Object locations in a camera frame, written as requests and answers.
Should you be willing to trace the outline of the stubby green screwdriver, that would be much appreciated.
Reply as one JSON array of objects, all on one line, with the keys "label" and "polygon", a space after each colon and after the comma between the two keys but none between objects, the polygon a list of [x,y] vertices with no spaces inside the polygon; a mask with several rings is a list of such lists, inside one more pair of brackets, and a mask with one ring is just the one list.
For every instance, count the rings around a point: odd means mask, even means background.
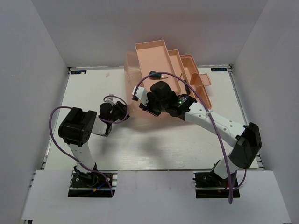
[{"label": "stubby green screwdriver", "polygon": [[161,73],[159,73],[159,72],[155,72],[155,71],[151,71],[151,72],[149,73],[149,75],[150,75],[150,78],[151,78],[151,79],[154,79],[154,80],[168,79],[168,78],[169,78],[169,77],[164,76],[164,75],[162,75]]}]

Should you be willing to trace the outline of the pink plastic tool box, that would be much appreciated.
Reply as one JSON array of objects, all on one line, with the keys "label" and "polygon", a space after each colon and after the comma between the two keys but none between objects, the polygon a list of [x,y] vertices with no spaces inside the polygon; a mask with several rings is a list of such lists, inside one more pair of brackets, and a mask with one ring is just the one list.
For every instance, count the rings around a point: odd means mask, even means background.
[{"label": "pink plastic tool box", "polygon": [[125,86],[129,115],[133,118],[152,119],[154,116],[139,107],[132,100],[132,92],[139,81],[152,71],[166,72],[161,78],[147,78],[141,87],[149,90],[158,82],[166,82],[177,94],[187,94],[193,98],[202,98],[208,109],[212,108],[206,86],[211,85],[208,74],[200,74],[192,55],[182,55],[177,49],[168,50],[164,40],[135,44],[133,52],[127,52]]}]

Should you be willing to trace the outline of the green black screwdriver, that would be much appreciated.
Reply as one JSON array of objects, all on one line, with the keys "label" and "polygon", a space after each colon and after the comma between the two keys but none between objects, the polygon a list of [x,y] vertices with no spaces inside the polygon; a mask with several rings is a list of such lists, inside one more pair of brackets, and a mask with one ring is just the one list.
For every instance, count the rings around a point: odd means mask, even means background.
[{"label": "green black screwdriver", "polygon": [[191,91],[190,91],[190,88],[189,88],[189,84],[186,80],[184,80],[185,82],[185,91],[186,91],[186,94],[187,95],[190,95],[191,94]]}]

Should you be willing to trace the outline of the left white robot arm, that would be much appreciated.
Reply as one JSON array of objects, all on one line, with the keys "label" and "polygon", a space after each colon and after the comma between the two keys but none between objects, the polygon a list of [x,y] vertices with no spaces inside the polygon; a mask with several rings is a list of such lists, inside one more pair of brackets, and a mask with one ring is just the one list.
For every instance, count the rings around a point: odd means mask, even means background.
[{"label": "left white robot arm", "polygon": [[76,170],[84,172],[83,181],[88,186],[98,183],[99,175],[88,141],[92,134],[107,137],[112,131],[112,124],[125,121],[128,118],[127,106],[117,101],[105,102],[100,105],[100,111],[83,111],[73,107],[59,126],[58,136],[66,143],[76,159]]}]

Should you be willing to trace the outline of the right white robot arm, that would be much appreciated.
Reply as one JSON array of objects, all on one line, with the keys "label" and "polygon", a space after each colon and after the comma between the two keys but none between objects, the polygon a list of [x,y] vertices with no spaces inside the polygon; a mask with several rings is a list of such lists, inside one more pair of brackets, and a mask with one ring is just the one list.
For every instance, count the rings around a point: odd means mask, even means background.
[{"label": "right white robot arm", "polygon": [[256,124],[249,123],[246,126],[215,112],[207,112],[195,98],[187,94],[176,95],[164,81],[155,83],[149,91],[143,87],[135,87],[132,95],[133,100],[140,100],[142,110],[156,117],[165,112],[199,125],[211,133],[219,134],[233,148],[228,157],[217,162],[212,170],[211,181],[216,186],[226,183],[228,174],[238,169],[248,169],[262,146]]}]

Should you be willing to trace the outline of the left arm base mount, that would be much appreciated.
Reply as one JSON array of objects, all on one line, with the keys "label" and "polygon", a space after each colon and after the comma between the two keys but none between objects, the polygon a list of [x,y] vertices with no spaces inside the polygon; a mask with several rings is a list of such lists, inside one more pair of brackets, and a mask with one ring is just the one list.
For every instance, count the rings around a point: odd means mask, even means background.
[{"label": "left arm base mount", "polygon": [[68,190],[69,198],[112,198],[108,182],[98,173],[73,171]]}]

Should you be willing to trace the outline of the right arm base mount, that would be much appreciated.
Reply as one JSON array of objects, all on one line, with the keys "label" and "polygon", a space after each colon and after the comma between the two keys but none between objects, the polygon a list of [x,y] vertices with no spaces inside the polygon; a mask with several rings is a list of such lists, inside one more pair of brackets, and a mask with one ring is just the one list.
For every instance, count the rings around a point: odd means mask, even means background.
[{"label": "right arm base mount", "polygon": [[195,194],[197,199],[222,199],[229,198],[228,179],[221,179],[210,172],[193,173]]}]

